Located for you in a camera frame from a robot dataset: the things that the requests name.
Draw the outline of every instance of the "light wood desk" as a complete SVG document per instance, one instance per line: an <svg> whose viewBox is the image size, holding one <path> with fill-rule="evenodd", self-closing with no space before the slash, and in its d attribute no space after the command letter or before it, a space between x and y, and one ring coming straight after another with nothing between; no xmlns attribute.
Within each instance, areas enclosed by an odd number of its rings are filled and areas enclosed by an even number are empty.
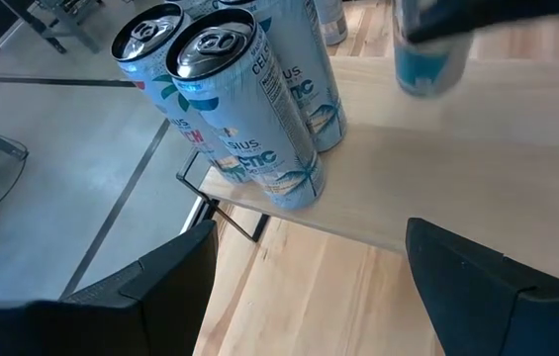
<svg viewBox="0 0 559 356"><path fill-rule="evenodd" d="M390 250L420 217L559 277L559 63L469 61L439 100L409 97L386 58L334 57L349 120L310 208L275 208L210 171L212 197Z"/></svg>

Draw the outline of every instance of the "black metal bracket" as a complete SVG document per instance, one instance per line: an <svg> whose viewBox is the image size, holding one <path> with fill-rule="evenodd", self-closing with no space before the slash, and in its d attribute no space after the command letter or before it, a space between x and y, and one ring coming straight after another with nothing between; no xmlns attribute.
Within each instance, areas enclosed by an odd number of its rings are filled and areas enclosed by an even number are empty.
<svg viewBox="0 0 559 356"><path fill-rule="evenodd" d="M187 180L187 174L189 174L189 170L191 169L191 166L193 166L193 163L196 161L196 158L198 158L199 153L200 152L198 151L198 149L196 148L191 149L191 151L187 155L187 158L185 158L184 163L182 164L182 168L180 168L180 170L176 174L176 179L180 181L180 183L182 183L189 190L191 190L195 195L200 197L204 201L204 204L206 204L210 210L218 213L222 218L224 218L224 220L227 221L227 223L230 223L232 227L234 227L237 231L239 231L239 233L244 235L252 242L255 243L258 242L259 238L261 237L261 234L263 233L264 229L266 228L266 225L268 224L268 220L270 219L269 216L267 216L266 214L261 215L261 218L259 218L259 222L255 227L255 231L251 235L245 229L243 229L243 227L241 227L236 221L234 221L233 218L231 218L225 211L223 211L220 208L220 201L216 199L211 199L208 195L200 191L200 189L196 188L193 184L191 184L191 182Z"/></svg>

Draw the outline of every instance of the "pull tab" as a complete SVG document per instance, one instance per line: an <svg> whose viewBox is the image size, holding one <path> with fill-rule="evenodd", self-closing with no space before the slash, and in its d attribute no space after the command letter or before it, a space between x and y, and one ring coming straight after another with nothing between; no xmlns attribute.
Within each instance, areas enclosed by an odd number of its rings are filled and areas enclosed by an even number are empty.
<svg viewBox="0 0 559 356"><path fill-rule="evenodd" d="M231 53L239 42L241 35L233 32L211 32L204 34L196 44L200 54L227 54Z"/></svg>
<svg viewBox="0 0 559 356"><path fill-rule="evenodd" d="M132 37L146 43L158 32L158 25L154 21L143 21L132 30Z"/></svg>

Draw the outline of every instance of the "gray floor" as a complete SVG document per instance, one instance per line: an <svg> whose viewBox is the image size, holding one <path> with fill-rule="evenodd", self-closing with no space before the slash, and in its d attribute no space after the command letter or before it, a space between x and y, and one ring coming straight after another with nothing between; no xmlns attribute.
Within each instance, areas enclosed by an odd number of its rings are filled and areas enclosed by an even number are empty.
<svg viewBox="0 0 559 356"><path fill-rule="evenodd" d="M135 4L107 3L86 24L102 42L136 11ZM69 56L22 28L0 52L0 73L120 77L106 50L94 55L62 42ZM0 84L0 134L31 151L22 179L0 204L0 300L60 296L163 120L132 88ZM80 287L179 233L195 203L175 180L189 148L174 128L166 132ZM205 162L194 167L192 180L199 183L207 169ZM18 170L19 162L0 152L0 196Z"/></svg>

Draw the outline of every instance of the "aluminum can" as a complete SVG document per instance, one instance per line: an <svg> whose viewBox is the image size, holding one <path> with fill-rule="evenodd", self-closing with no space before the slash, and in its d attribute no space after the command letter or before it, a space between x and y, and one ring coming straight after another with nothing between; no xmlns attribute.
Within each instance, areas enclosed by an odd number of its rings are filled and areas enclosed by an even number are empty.
<svg viewBox="0 0 559 356"><path fill-rule="evenodd" d="M179 5L193 20L218 10L216 0L165 0L165 3Z"/></svg>
<svg viewBox="0 0 559 356"><path fill-rule="evenodd" d="M180 95L165 68L169 47L189 24L191 19L178 5L156 5L137 15L119 31L112 42L112 56L126 76L227 180L232 183L249 181L237 159L200 113Z"/></svg>
<svg viewBox="0 0 559 356"><path fill-rule="evenodd" d="M317 151L342 141L347 117L323 43L313 0L220 0L250 11L264 29Z"/></svg>
<svg viewBox="0 0 559 356"><path fill-rule="evenodd" d="M421 23L421 13L435 6L433 0L402 0L394 4L394 52L396 78L407 93L435 97L461 79L473 35L464 34L428 44L409 44L405 29Z"/></svg>
<svg viewBox="0 0 559 356"><path fill-rule="evenodd" d="M194 22L166 63L180 92L275 205L301 209L317 199L321 160L251 13L218 10Z"/></svg>
<svg viewBox="0 0 559 356"><path fill-rule="evenodd" d="M321 32L326 45L337 45L347 38L347 20L342 9L342 0L315 0Z"/></svg>

